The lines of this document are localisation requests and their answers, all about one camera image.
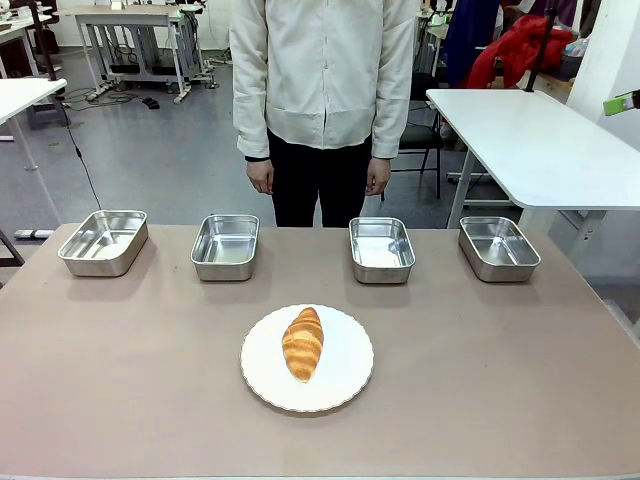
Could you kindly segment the person's right hand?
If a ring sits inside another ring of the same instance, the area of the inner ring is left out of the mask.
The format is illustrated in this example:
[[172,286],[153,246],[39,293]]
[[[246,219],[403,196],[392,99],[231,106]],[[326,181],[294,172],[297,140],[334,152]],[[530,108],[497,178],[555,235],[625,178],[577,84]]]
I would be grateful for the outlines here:
[[273,194],[274,168],[268,158],[246,158],[246,174],[254,189],[261,194]]

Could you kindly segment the person's left hand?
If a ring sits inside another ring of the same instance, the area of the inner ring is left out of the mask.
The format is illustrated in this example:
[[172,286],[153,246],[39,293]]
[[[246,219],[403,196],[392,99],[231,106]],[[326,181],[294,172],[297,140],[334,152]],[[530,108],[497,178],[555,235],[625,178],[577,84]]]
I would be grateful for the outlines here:
[[367,169],[366,196],[381,195],[391,178],[391,160],[372,158]]

